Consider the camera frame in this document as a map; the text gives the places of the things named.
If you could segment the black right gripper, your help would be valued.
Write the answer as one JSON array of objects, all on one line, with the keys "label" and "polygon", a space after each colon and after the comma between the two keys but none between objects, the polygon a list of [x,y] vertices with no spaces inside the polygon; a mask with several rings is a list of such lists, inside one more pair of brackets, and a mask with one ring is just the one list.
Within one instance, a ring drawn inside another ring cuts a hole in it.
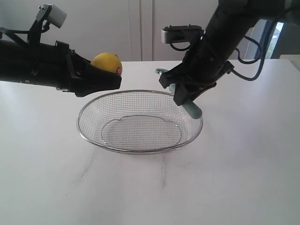
[{"label": "black right gripper", "polygon": [[173,100],[177,106],[187,100],[194,101],[207,90],[214,88],[217,80],[233,69],[228,62],[235,49],[232,38],[191,35],[187,38],[189,49],[181,64],[160,72],[159,83],[166,89],[175,84]]}]

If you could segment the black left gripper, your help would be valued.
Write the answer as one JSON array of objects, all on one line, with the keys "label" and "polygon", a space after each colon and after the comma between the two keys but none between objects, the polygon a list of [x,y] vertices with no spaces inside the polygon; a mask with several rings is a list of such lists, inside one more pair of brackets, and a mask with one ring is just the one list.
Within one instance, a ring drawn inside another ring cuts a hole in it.
[{"label": "black left gripper", "polygon": [[56,41],[55,47],[63,58],[61,80],[56,90],[72,92],[82,98],[95,92],[120,88],[120,75],[91,65],[91,61],[70,49],[67,43]]}]

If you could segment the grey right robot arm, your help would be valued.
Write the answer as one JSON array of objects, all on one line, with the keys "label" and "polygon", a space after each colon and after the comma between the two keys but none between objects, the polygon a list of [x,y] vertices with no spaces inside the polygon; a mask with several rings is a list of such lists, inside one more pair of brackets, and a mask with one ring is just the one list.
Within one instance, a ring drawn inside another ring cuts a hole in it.
[{"label": "grey right robot arm", "polygon": [[300,23],[300,3],[297,0],[221,0],[208,25],[166,26],[162,29],[162,42],[174,46],[188,42],[182,62],[164,72],[159,79],[163,88],[175,85],[176,105],[195,100],[214,88],[225,74],[234,73],[229,62],[248,30],[261,19],[271,20],[273,28],[278,22]]}]

